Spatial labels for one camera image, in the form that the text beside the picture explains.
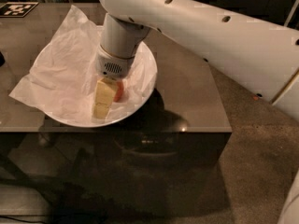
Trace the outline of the yellow foam padded gripper finger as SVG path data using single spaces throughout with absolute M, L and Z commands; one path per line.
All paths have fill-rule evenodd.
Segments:
M 105 119 L 118 91 L 116 80 L 102 78 L 96 82 L 93 99 L 93 116 Z

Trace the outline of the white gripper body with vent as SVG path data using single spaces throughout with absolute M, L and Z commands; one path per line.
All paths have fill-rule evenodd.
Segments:
M 105 47 L 98 46 L 99 75 L 110 78 L 125 78 L 128 76 L 135 59 L 135 46 Z

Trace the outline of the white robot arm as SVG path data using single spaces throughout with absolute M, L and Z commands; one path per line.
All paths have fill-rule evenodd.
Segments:
M 192 51 L 299 120 L 299 31 L 193 0 L 99 0 L 106 11 L 97 71 L 128 76 L 149 30 Z

